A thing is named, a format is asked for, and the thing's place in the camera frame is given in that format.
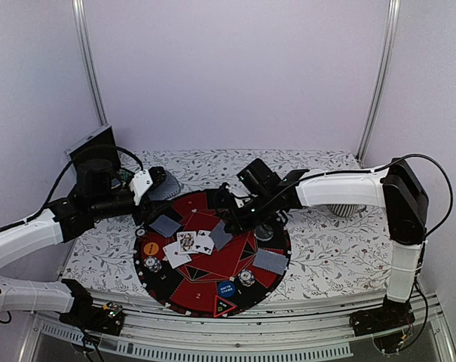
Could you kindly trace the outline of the blue white chip stack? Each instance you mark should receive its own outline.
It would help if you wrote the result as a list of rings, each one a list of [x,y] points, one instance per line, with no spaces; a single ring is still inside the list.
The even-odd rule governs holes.
[[[162,269],[161,261],[155,256],[147,256],[144,259],[144,266],[153,273],[157,273]]]
[[[245,287],[251,287],[255,282],[256,278],[252,271],[249,269],[243,269],[238,274],[240,284]]]

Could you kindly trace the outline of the dealt card seat five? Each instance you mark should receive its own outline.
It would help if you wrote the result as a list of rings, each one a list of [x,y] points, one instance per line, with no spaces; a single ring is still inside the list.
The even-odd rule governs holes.
[[[172,237],[181,228],[181,225],[178,222],[166,215],[160,215],[154,222],[150,223],[149,226],[165,238]]]

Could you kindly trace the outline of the striped grey mug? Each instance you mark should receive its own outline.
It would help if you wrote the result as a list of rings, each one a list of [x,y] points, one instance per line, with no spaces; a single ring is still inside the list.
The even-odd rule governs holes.
[[[357,204],[332,204],[329,206],[329,209],[334,215],[345,218],[351,217],[365,208],[365,205]]]

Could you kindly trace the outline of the three of clubs card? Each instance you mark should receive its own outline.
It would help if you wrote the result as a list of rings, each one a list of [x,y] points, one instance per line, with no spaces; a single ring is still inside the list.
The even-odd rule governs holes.
[[[213,239],[210,237],[210,231],[199,230],[194,241],[194,250],[197,253],[210,255],[214,248]]]

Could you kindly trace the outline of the clear dealer button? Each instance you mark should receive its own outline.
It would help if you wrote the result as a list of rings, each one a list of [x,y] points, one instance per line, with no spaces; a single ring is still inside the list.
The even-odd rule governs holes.
[[[254,229],[255,238],[258,241],[267,242],[274,236],[274,230],[269,225],[259,225]]]

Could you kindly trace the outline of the blue small blind button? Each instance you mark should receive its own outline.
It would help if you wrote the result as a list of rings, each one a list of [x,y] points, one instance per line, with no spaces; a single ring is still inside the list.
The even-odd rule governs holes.
[[[222,298],[231,298],[236,292],[236,286],[231,281],[222,281],[217,285],[217,294]]]

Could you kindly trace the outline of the aluminium corner post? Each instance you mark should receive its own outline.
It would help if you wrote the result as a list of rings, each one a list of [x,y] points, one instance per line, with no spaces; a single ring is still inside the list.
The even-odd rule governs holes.
[[[89,32],[87,28],[87,17],[85,13],[84,1],[72,0],[72,10],[75,21],[75,28],[78,36],[81,57],[84,64],[87,83],[93,101],[96,117],[100,126],[108,124],[106,111],[96,76],[93,53],[90,45]]]
[[[369,144],[375,129],[378,111],[381,105],[384,86],[389,72],[390,60],[393,47],[396,41],[396,31],[399,19],[400,0],[390,0],[388,2],[387,17],[384,28],[384,38],[382,41],[381,58],[378,65],[375,86],[369,104],[369,110],[363,128],[362,136],[357,148],[356,158],[360,164],[364,162],[369,150]]]

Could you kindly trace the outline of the front aluminium rail frame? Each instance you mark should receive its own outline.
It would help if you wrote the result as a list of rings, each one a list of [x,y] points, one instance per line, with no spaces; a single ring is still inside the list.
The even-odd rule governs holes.
[[[442,306],[434,293],[414,293],[415,322],[404,350],[379,351],[376,341],[392,330],[357,336],[350,315],[381,304],[383,293],[330,299],[263,302],[228,318],[192,318],[153,299],[96,292],[96,302],[124,308],[120,336],[99,336],[99,347],[83,352],[81,332],[40,312],[29,322],[21,361],[456,361],[456,348]]]

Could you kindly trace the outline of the black triangular card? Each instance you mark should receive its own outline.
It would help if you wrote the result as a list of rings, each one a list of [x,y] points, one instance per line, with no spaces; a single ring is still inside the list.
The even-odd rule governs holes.
[[[215,295],[214,307],[213,307],[213,317],[215,317],[215,318],[221,317],[221,316],[235,310],[236,308],[237,308],[237,306],[234,303],[223,299],[221,296]]]

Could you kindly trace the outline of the blue card deck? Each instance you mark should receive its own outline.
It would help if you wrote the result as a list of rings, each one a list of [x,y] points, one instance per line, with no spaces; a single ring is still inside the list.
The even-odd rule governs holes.
[[[148,197],[152,201],[165,201],[177,196],[181,192],[181,185],[171,172],[166,172],[166,179],[154,190],[148,190]]]

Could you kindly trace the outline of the ace of diamonds card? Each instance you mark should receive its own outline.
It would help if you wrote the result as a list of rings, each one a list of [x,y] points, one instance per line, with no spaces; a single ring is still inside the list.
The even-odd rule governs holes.
[[[178,241],[167,244],[163,247],[163,251],[171,268],[178,268],[191,261],[189,254],[180,253],[180,243]]]

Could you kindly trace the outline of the queen of hearts card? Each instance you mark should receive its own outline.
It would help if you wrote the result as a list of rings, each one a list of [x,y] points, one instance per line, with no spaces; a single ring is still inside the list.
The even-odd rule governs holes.
[[[179,242],[179,252],[181,254],[195,253],[194,244],[197,232],[177,232],[176,238]]]

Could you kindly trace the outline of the dealt card seat ten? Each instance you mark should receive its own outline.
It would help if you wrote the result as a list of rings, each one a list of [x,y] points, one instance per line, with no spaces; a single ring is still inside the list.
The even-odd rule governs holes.
[[[258,250],[255,259],[253,260],[254,267],[275,273],[277,275],[284,274],[288,263],[289,259],[283,254],[263,249]]]

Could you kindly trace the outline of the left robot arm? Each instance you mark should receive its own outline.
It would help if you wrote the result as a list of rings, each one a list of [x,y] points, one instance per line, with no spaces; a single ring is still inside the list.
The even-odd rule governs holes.
[[[78,165],[77,181],[68,197],[49,198],[35,214],[0,228],[0,269],[37,250],[80,237],[99,219],[149,215],[154,203],[148,192],[166,178],[162,167],[142,168],[122,180],[107,159]],[[92,303],[92,296],[75,280],[46,284],[0,280],[0,312],[55,311],[70,314],[82,327],[92,327],[99,319]]]

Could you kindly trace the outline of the orange big blind button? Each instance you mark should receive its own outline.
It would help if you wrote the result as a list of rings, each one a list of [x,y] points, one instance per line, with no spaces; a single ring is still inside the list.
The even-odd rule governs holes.
[[[146,256],[155,256],[159,252],[159,245],[155,242],[148,242],[142,249]]]

